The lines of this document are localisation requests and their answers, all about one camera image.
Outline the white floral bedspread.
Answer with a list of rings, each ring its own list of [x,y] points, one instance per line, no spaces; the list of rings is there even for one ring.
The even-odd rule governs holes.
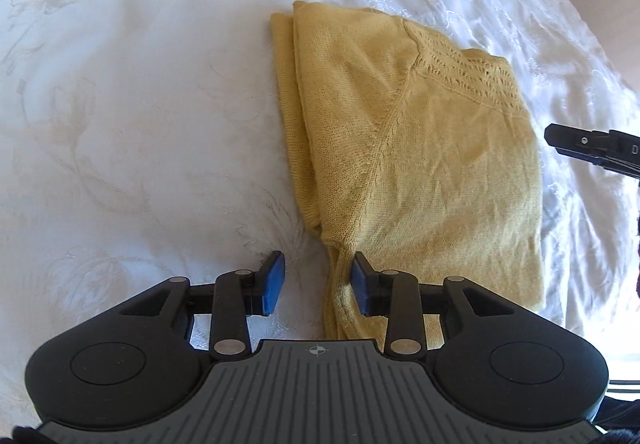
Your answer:
[[[570,0],[373,7],[509,61],[535,130],[639,130],[639,97]],[[172,275],[286,257],[254,339],[318,339],[326,250],[294,198],[270,16],[296,0],[1,0],[1,430],[38,418],[44,341]]]

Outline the yellow knit sweater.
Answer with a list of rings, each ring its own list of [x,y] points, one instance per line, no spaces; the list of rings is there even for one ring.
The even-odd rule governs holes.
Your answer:
[[[352,258],[544,307],[541,168],[509,63],[401,16],[297,2],[270,19],[288,166],[329,256],[331,339],[385,337]]]

